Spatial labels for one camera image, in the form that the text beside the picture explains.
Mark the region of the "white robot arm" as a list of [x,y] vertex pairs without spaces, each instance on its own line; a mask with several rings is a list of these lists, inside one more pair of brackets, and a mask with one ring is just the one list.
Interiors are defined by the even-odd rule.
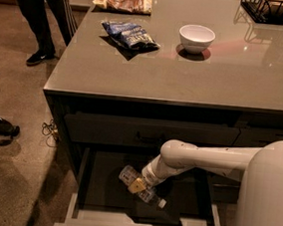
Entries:
[[130,192],[147,190],[195,167],[221,176],[240,171],[235,226],[283,226],[283,140],[245,148],[166,141],[131,183]]

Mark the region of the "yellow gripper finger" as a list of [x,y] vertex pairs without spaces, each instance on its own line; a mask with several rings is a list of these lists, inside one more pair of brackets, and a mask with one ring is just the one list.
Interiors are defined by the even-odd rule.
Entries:
[[146,190],[146,183],[142,178],[137,178],[129,186],[130,193],[140,193],[144,190]]

